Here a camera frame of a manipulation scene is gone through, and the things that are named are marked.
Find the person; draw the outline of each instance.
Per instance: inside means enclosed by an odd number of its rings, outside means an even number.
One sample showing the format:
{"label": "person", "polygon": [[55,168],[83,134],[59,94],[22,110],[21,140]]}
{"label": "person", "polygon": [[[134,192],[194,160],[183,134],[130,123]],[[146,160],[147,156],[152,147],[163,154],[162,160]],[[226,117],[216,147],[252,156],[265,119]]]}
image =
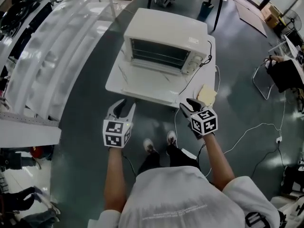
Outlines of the person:
{"label": "person", "polygon": [[303,71],[304,66],[303,66],[303,64],[300,65],[297,60],[295,60],[293,58],[290,58],[287,55],[284,55],[284,57],[270,55],[269,57],[265,58],[265,61],[266,61],[265,67],[268,69],[270,62],[272,62],[272,65],[274,66],[276,63],[281,63],[281,62],[285,62],[285,61],[288,61],[288,60],[292,60],[294,66],[296,68],[296,70],[299,73],[299,76],[300,76],[300,78],[302,80],[302,83],[304,84],[304,71]]}
{"label": "person", "polygon": [[214,134],[203,136],[212,184],[196,160],[167,136],[170,167],[160,166],[160,155],[151,140],[148,153],[127,198],[122,149],[110,148],[104,187],[104,211],[96,228],[278,228],[280,216],[249,177],[235,177]]}
{"label": "person", "polygon": [[1,194],[1,214],[28,210],[33,205],[35,200],[41,203],[42,200],[38,196],[38,193],[43,194],[39,188],[30,187],[17,193]]}
{"label": "person", "polygon": [[6,84],[8,83],[8,79],[7,79],[8,74],[9,74],[9,72],[7,71],[6,67],[4,66],[2,72],[0,73],[0,92],[2,92],[0,94],[0,96],[2,96],[2,94],[6,88]]}
{"label": "person", "polygon": [[2,226],[5,228],[52,228],[55,222],[59,222],[57,215],[60,215],[60,210],[53,206],[45,212],[28,215],[20,221],[14,221],[12,218],[5,218],[2,221]]}
{"label": "person", "polygon": [[30,152],[30,147],[2,148],[0,153],[0,167],[2,171],[7,169],[21,170],[24,166],[35,166],[39,170],[41,165],[33,157],[23,157],[21,153]]}

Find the oven label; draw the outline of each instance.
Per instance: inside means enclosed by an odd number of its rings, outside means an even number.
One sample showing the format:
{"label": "oven label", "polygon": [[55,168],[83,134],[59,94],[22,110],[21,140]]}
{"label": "oven label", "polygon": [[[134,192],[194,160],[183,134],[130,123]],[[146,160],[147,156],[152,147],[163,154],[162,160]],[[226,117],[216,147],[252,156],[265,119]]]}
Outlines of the oven label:
{"label": "oven label", "polygon": [[199,43],[199,40],[197,40],[197,39],[195,39],[195,38],[192,38],[192,37],[189,37],[189,42],[198,44],[198,43]]}

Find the cardboard box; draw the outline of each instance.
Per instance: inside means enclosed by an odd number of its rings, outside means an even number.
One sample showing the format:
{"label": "cardboard box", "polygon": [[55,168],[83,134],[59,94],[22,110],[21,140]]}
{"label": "cardboard box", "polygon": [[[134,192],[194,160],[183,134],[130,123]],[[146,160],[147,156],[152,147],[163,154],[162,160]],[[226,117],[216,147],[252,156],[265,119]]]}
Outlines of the cardboard box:
{"label": "cardboard box", "polygon": [[262,14],[266,24],[270,28],[274,28],[278,23],[279,19],[277,18],[280,15],[280,12],[271,4],[268,4],[262,9]]}
{"label": "cardboard box", "polygon": [[277,10],[276,7],[273,5],[270,5],[268,9],[276,17],[279,17],[281,15],[281,12],[279,10]]}
{"label": "cardboard box", "polygon": [[279,19],[277,17],[275,17],[273,14],[270,14],[266,19],[265,19],[266,24],[270,27],[270,28],[274,28],[276,27],[276,25],[279,23]]}

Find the shoe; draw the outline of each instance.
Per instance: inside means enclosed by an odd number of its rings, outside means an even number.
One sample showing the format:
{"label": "shoe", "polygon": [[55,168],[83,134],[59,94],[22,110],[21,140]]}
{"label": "shoe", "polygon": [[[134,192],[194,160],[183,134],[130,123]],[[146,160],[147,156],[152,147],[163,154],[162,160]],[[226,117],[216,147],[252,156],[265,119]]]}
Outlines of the shoe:
{"label": "shoe", "polygon": [[176,144],[176,134],[174,131],[169,131],[167,135],[167,144],[169,145],[174,145],[177,148]]}
{"label": "shoe", "polygon": [[156,149],[154,148],[153,142],[151,139],[145,139],[143,141],[143,146],[144,149],[147,151],[148,154],[151,154],[153,152],[157,152]]}
{"label": "shoe", "polygon": [[53,202],[51,202],[51,205],[52,205],[52,209],[54,210],[56,215],[60,215],[61,214],[60,209],[58,209]]}
{"label": "shoe", "polygon": [[42,202],[42,200],[41,200],[41,198],[39,197],[39,195],[38,195],[38,194],[33,193],[32,195],[33,195],[34,199],[35,199],[35,200],[37,200],[39,203],[41,203],[41,202]]}
{"label": "shoe", "polygon": [[35,158],[33,158],[34,160],[35,160],[35,162],[36,162],[36,168],[38,169],[38,170],[41,170],[41,165],[40,165],[40,163],[38,162],[38,160],[37,159],[35,159]]}
{"label": "shoe", "polygon": [[34,189],[35,189],[35,193],[39,193],[43,195],[43,192],[38,187],[34,186]]}

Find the cable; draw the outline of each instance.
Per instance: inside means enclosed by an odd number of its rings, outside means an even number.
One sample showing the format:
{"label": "cable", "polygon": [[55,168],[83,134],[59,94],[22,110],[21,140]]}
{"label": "cable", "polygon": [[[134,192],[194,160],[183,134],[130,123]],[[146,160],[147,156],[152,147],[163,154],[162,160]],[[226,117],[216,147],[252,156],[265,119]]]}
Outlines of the cable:
{"label": "cable", "polygon": [[281,153],[281,151],[280,151],[280,141],[278,141],[278,145],[277,145],[277,150],[279,150],[279,153],[280,153],[280,157],[281,157],[281,162],[282,162],[282,165],[283,165],[283,168],[285,169],[285,165],[284,165],[284,163],[283,163],[283,158],[282,158],[282,153]]}
{"label": "cable", "polygon": [[187,88],[187,86],[190,84],[190,82],[191,82],[191,80],[194,78],[194,76],[196,75],[196,73],[199,71],[199,69],[202,67],[202,66],[204,66],[204,65],[206,65],[206,64],[208,64],[211,60],[212,60],[212,43],[210,42],[210,41],[208,41],[209,43],[210,43],[210,54],[209,54],[209,56],[208,56],[208,59],[205,61],[205,62],[203,62],[203,63],[201,63],[200,65],[199,65],[199,68],[196,70],[196,72],[195,72],[195,74],[192,76],[192,78],[190,79],[190,81],[187,83],[187,85],[186,85],[186,87],[179,93],[179,95],[181,94],[181,93],[183,93],[184,92],[184,90]]}
{"label": "cable", "polygon": [[[283,126],[283,120],[284,120],[284,116],[285,116],[285,106],[286,106],[286,97],[285,97],[285,95],[286,95],[286,91],[284,92],[284,110],[283,110],[283,116],[282,116],[281,126],[280,126],[279,129],[277,129],[276,126],[275,126],[273,123],[270,123],[270,124],[269,124],[269,123],[260,123],[258,126],[255,126],[255,127],[252,127],[252,128],[247,129],[247,130],[244,132],[244,134],[239,138],[239,140],[235,143],[235,145],[233,145],[233,147],[232,147],[230,150],[227,150],[226,152],[224,152],[224,154],[226,154],[226,153],[232,151],[232,150],[235,148],[235,146],[241,141],[241,139],[245,136],[245,134],[246,134],[248,131],[253,130],[253,129],[255,129],[255,128],[258,128],[259,126],[262,126],[262,125],[273,126],[277,131],[279,131],[280,137],[282,137],[282,126]],[[208,174],[207,174],[205,177],[207,177],[207,176],[210,174],[211,170],[212,170],[212,168],[210,168]]]}
{"label": "cable", "polygon": [[217,67],[218,68],[218,90],[217,90],[217,92],[219,91],[219,84],[220,84],[220,73],[219,73],[219,67],[218,66],[216,66],[215,65],[215,67]]}
{"label": "cable", "polygon": [[263,160],[266,158],[266,156],[267,156],[268,154],[271,154],[271,153],[276,152],[277,150],[279,150],[279,153],[280,153],[280,156],[281,156],[281,161],[282,161],[282,166],[283,166],[283,168],[285,169],[285,165],[284,165],[284,163],[283,163],[282,154],[281,154],[281,151],[280,151],[280,143],[281,143],[281,142],[278,141],[278,143],[277,143],[277,148],[276,148],[274,151],[272,151],[272,152],[268,152],[268,153],[263,157],[263,159],[262,159],[259,163],[256,164],[256,166],[255,166],[255,168],[254,168],[254,170],[253,170],[253,172],[252,172],[250,178],[253,178],[253,175],[254,175],[255,172],[256,172],[257,166],[258,166],[260,163],[263,162]]}
{"label": "cable", "polygon": [[274,153],[274,152],[276,152],[276,151],[277,151],[277,149],[275,149],[274,151],[268,152],[268,153],[263,157],[263,159],[262,159],[260,162],[258,162],[258,163],[256,164],[256,166],[255,166],[255,168],[254,168],[254,170],[253,170],[253,172],[252,172],[250,178],[253,178],[253,175],[254,175],[255,172],[256,172],[257,166],[258,166],[260,163],[263,162],[263,160],[266,158],[266,156],[269,155],[269,154],[271,154],[271,153]]}
{"label": "cable", "polygon": [[131,168],[132,168],[132,172],[133,172],[133,174],[134,174],[134,177],[136,178],[136,172],[135,172],[135,170],[134,170],[134,167],[133,167],[131,161],[129,160],[128,157],[126,157],[126,156],[124,155],[124,153],[122,153],[122,155],[123,155],[123,157],[130,163],[130,166],[131,166]]}
{"label": "cable", "polygon": [[135,13],[133,13],[133,12],[127,10],[127,9],[123,9],[123,10],[125,10],[125,11],[127,11],[127,12],[129,12],[129,13],[131,13],[131,14],[135,14]]}
{"label": "cable", "polygon": [[201,150],[204,148],[206,146],[206,143],[204,143],[203,145],[202,145],[202,147],[200,148],[200,150],[199,150],[199,153],[198,153],[198,156],[197,156],[197,159],[198,159],[198,164],[199,164],[199,168],[200,168],[200,152],[201,152]]}

